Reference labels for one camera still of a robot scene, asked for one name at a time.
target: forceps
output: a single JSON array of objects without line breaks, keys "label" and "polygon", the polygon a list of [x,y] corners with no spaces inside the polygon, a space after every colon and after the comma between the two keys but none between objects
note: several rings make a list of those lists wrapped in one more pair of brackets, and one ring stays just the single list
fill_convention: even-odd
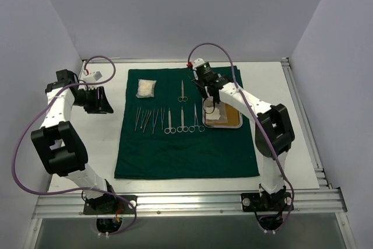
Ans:
[{"label": "forceps", "polygon": [[199,132],[205,131],[205,127],[203,125],[198,124],[197,108],[196,104],[194,104],[194,125],[191,125],[189,127],[189,131],[194,132],[196,130],[196,127],[198,128]]},{"label": "forceps", "polygon": [[182,106],[181,106],[181,126],[180,127],[177,127],[177,132],[188,132],[189,129],[188,127],[185,127],[184,126],[184,110],[182,109]]},{"label": "forceps", "polygon": [[181,80],[181,96],[177,98],[178,102],[187,102],[188,98],[184,96],[184,81]]},{"label": "forceps", "polygon": [[165,134],[174,134],[176,132],[176,129],[172,127],[171,125],[171,110],[168,109],[168,128],[164,129]]}]

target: green cloth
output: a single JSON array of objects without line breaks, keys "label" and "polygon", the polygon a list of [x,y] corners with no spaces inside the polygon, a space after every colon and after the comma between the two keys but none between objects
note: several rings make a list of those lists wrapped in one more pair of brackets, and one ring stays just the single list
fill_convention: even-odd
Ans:
[{"label": "green cloth", "polygon": [[[229,67],[214,68],[222,75],[231,76]],[[235,69],[237,82],[242,84],[240,71]],[[163,129],[168,127],[168,108],[174,128],[181,125],[181,107],[186,126],[194,124],[194,104],[198,123],[202,124],[202,97],[191,81],[189,69],[131,69],[128,71],[126,106],[119,143],[114,178],[172,179],[172,178],[230,178],[258,176],[254,144],[249,120],[244,117],[239,129],[205,128],[204,132],[176,132],[165,134],[161,130],[159,111],[154,134],[153,116],[149,118],[143,133],[140,115],[135,131],[136,111],[162,107]],[[157,80],[154,97],[139,99],[138,80]],[[187,102],[178,102],[181,81]]]}]

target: white table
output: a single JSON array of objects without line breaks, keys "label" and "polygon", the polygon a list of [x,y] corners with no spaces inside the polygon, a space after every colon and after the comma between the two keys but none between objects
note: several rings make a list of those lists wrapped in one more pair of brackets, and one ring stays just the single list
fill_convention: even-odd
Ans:
[{"label": "white table", "polygon": [[[89,155],[89,165],[98,175],[107,179],[115,192],[138,194],[141,192],[205,192],[205,191],[253,191],[258,189],[260,177],[218,178],[218,179],[177,179],[177,180],[125,180],[114,179],[117,162],[119,137],[125,108],[125,91],[129,69],[183,68],[181,62],[123,62],[116,63],[117,74],[112,81],[104,85],[107,99],[114,114],[86,114],[80,107],[72,110],[71,123],[81,137]],[[211,63],[212,67],[229,66],[226,62]],[[280,62],[238,62],[244,89],[258,98],[272,103],[284,104],[293,124],[295,141],[286,159],[285,172],[295,189],[318,189],[311,156],[306,146],[301,125],[295,111],[289,88]],[[112,73],[108,63],[93,63],[90,71],[100,71],[102,79]],[[262,168],[262,156],[257,150],[259,172]],[[75,187],[74,183],[53,175],[49,191],[60,191]]]}]

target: gray wall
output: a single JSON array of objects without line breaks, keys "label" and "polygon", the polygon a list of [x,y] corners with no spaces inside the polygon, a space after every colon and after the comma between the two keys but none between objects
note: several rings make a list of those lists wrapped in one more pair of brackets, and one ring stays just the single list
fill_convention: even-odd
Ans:
[{"label": "gray wall", "polygon": [[359,248],[373,235],[373,0],[321,0],[291,57],[321,159]]},{"label": "gray wall", "polygon": [[[186,58],[203,41],[236,60],[290,56],[320,0],[51,0],[79,54]],[[204,48],[210,58],[224,58]]]},{"label": "gray wall", "polygon": [[[13,249],[23,246],[37,199],[12,180],[14,145],[47,104],[44,89],[55,80],[54,72],[80,67],[78,53],[49,0],[0,0],[0,34],[0,247]],[[28,187],[45,187],[47,173],[29,133],[20,149],[17,170]]]}]

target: purple hose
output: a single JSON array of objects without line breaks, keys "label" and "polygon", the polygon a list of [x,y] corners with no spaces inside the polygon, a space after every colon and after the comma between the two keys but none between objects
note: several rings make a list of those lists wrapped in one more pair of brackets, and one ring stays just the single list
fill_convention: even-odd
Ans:
[{"label": "purple hose", "polygon": [[[244,99],[244,102],[245,102],[245,104],[246,104],[246,106],[247,106],[247,108],[248,108],[250,114],[252,115],[252,117],[253,117],[254,120],[255,120],[255,124],[258,126],[259,130],[261,131],[262,135],[264,136],[264,138],[265,138],[265,140],[266,140],[266,142],[267,142],[267,144],[268,144],[268,147],[269,147],[269,149],[270,149],[270,151],[271,151],[271,153],[272,153],[272,156],[273,156],[274,160],[276,161],[276,163],[277,163],[277,165],[278,165],[278,167],[279,167],[279,170],[280,170],[280,172],[281,172],[281,176],[283,177],[284,181],[289,185],[289,187],[290,187],[290,189],[291,189],[291,203],[290,203],[290,209],[291,209],[291,208],[293,207],[293,204],[294,204],[294,194],[295,194],[295,193],[294,193],[293,185],[291,185],[291,183],[289,182],[288,178],[286,177],[286,175],[285,175],[285,171],[284,171],[284,169],[282,168],[282,165],[281,165],[281,163],[280,163],[279,157],[278,157],[278,155],[277,155],[277,153],[276,153],[276,151],[275,151],[275,149],[274,149],[274,147],[273,147],[271,141],[269,140],[269,138],[268,138],[268,136],[267,136],[267,133],[265,132],[265,130],[264,130],[264,128],[263,128],[261,122],[259,122],[258,118],[256,117],[254,111],[252,110],[251,106],[249,105],[249,103],[248,103],[248,101],[247,101],[247,99],[246,99],[246,97],[245,97],[245,95],[244,95],[244,92],[241,90],[240,86],[238,85],[238,83],[237,83],[237,81],[236,81],[235,74],[234,74],[233,61],[232,61],[231,57],[229,56],[228,52],[227,52],[223,47],[221,47],[221,46],[219,46],[219,45],[217,45],[217,44],[215,44],[215,43],[208,43],[208,42],[206,42],[206,43],[201,43],[201,44],[197,45],[196,47],[194,47],[193,50],[190,52],[190,54],[189,54],[189,56],[188,56],[188,61],[187,61],[187,62],[191,61],[191,56],[192,56],[193,52],[194,52],[198,47],[203,46],[203,45],[212,45],[212,46],[215,46],[215,47],[221,49],[221,50],[225,53],[225,55],[227,56],[227,58],[228,58],[228,60],[229,60],[229,63],[231,64],[231,70],[232,70],[232,77],[233,77],[234,85],[236,86],[236,88],[238,89],[238,91],[239,91],[239,93],[241,94],[242,98]],[[287,212],[287,214],[286,214],[286,216],[285,216],[285,218],[284,218],[284,222],[283,222],[283,223],[282,223],[282,224],[281,224],[281,225],[280,225],[280,226],[279,226],[275,231],[278,231],[278,230],[280,230],[280,229],[283,227],[283,225],[285,224],[285,222],[286,222],[286,221],[289,219],[289,217],[290,217],[290,212],[291,212],[291,211],[288,211],[288,212]]]},{"label": "purple hose", "polygon": [[26,129],[22,132],[20,138],[18,139],[17,143],[16,143],[16,146],[15,146],[15,149],[13,151],[13,157],[12,157],[12,177],[14,179],[14,182],[18,185],[18,187],[20,187],[23,191],[26,191],[30,194],[33,194],[33,195],[61,195],[61,194],[66,194],[67,192],[74,192],[74,191],[96,191],[96,192],[101,192],[103,194],[107,194],[107,195],[112,195],[116,198],[118,198],[119,200],[121,200],[122,202],[124,202],[125,204],[127,204],[131,209],[134,209],[134,214],[135,216],[133,217],[132,221],[130,222],[130,224],[126,225],[125,227],[122,227],[117,231],[117,232],[114,232],[114,233],[110,233],[109,235],[113,235],[113,234],[118,234],[118,233],[122,233],[124,232],[126,229],[128,229],[129,227],[131,227],[134,222],[136,221],[137,219],[137,213],[136,213],[136,208],[125,198],[117,195],[117,194],[113,194],[111,192],[107,192],[107,191],[103,191],[103,190],[100,190],[100,189],[96,189],[96,188],[89,188],[89,187],[80,187],[80,188],[73,188],[73,189],[68,189],[68,190],[64,190],[64,191],[58,191],[58,192],[38,192],[38,191],[34,191],[34,190],[31,190],[29,188],[27,188],[25,185],[23,185],[21,183],[21,181],[18,179],[18,176],[16,174],[16,158],[17,158],[17,152],[19,150],[19,147],[21,145],[21,142],[24,138],[24,136],[26,135],[27,131],[30,129],[30,127],[44,114],[48,111],[49,108],[51,108],[51,106],[54,104],[54,102],[56,101],[56,97],[59,96],[64,90],[66,89],[69,89],[70,87],[74,87],[74,86],[80,86],[80,85],[85,85],[85,86],[94,86],[94,85],[102,85],[104,83],[107,83],[109,82],[114,76],[115,76],[115,73],[116,73],[116,68],[115,68],[115,65],[113,63],[113,61],[107,57],[104,57],[104,56],[101,56],[101,55],[96,55],[94,57],[91,57],[89,58],[85,64],[84,64],[84,69],[86,69],[87,67],[87,64],[95,59],[95,58],[104,58],[106,59],[108,62],[111,63],[112,65],[112,68],[113,68],[113,72],[111,74],[111,76],[105,80],[105,81],[102,81],[102,82],[96,82],[96,83],[74,83],[74,84],[70,84],[70,85],[67,85],[65,87],[63,87],[60,91],[58,91],[58,93],[55,95],[55,97],[51,100],[51,102],[48,104],[48,106],[42,111],[40,112],[39,114],[36,115],[35,118],[33,118],[33,120],[31,121],[31,123],[26,127]]}]

